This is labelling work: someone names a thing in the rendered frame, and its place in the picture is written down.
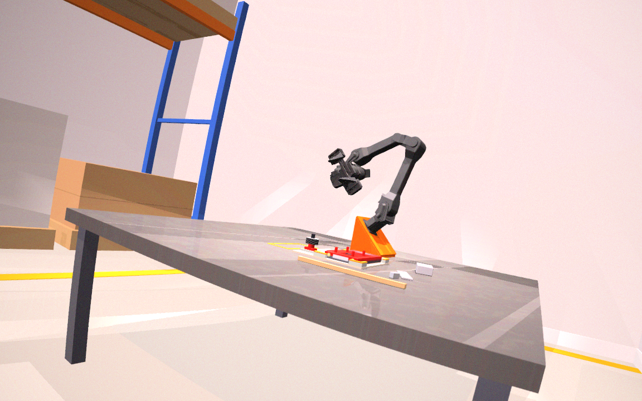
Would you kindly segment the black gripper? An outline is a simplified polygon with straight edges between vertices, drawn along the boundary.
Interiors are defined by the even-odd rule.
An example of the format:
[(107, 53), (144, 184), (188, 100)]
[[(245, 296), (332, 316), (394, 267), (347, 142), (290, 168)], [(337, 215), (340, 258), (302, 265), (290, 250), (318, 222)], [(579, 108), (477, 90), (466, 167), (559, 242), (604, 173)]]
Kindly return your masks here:
[(348, 195), (354, 195), (363, 187), (363, 185), (360, 183), (360, 180), (358, 179), (361, 173), (356, 163), (353, 163), (353, 165), (352, 163), (346, 163), (344, 161), (345, 157), (346, 154), (344, 153), (342, 148), (336, 148), (335, 151), (328, 155), (328, 162), (330, 162), (332, 165), (336, 163), (339, 163), (339, 165), (341, 165), (341, 169), (339, 170), (339, 172), (341, 173), (342, 178), (339, 178), (337, 180), (341, 181)]

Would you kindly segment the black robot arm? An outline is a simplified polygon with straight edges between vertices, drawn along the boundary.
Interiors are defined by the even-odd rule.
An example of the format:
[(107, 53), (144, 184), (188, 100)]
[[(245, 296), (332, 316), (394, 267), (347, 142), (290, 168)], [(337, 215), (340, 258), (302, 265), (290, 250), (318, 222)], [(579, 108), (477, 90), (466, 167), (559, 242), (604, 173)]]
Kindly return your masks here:
[[(368, 147), (357, 148), (350, 153), (346, 163), (356, 163), (360, 169), (359, 180), (371, 177), (370, 169), (365, 169), (363, 166), (371, 162), (372, 158), (384, 153), (396, 146), (403, 146), (405, 148), (405, 158), (403, 159), (402, 166), (400, 167), (393, 185), (387, 194), (382, 193), (378, 201), (378, 208), (375, 214), (369, 220), (364, 220), (364, 223), (369, 233), (377, 236), (377, 231), (381, 230), (385, 225), (394, 225), (395, 216), (400, 208), (400, 196), (402, 195), (403, 188), (407, 184), (408, 178), (412, 174), (412, 170), (418, 160), (425, 154), (426, 145), (420, 138), (410, 135), (403, 135), (395, 133), (389, 138), (380, 140), (377, 144)], [(352, 163), (353, 165), (353, 163)], [(332, 186), (339, 188), (343, 186), (341, 181), (337, 179), (342, 178), (339, 170), (341, 165), (331, 172), (330, 180)]]

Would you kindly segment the tan flat bar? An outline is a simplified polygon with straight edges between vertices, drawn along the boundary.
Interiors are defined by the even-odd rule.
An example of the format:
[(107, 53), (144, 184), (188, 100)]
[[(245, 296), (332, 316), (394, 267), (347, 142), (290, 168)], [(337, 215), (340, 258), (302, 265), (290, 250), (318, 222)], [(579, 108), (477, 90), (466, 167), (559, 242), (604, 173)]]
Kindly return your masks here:
[(313, 264), (315, 266), (326, 267), (328, 269), (331, 269), (332, 271), (344, 272), (346, 274), (349, 274), (350, 276), (363, 277), (368, 280), (373, 280), (374, 282), (381, 282), (386, 285), (392, 285), (394, 287), (399, 287), (402, 289), (407, 288), (406, 283), (398, 282), (396, 280), (391, 280), (389, 278), (373, 276), (372, 274), (367, 274), (366, 272), (352, 271), (346, 267), (335, 266), (328, 262), (316, 261), (315, 259), (312, 259), (310, 257), (298, 256), (298, 261), (309, 262), (310, 264)]

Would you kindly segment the white rectangular block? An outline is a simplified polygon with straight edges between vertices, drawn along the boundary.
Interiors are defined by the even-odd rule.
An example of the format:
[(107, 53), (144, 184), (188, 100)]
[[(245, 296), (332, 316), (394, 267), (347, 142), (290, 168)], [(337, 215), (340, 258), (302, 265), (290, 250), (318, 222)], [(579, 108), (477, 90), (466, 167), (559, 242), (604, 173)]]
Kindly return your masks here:
[(417, 262), (417, 266), (416, 266), (415, 271), (418, 274), (423, 274), (423, 275), (426, 275), (426, 276), (432, 276), (433, 269), (434, 268), (431, 267), (431, 266), (428, 266), (428, 265), (423, 264), (421, 262)]

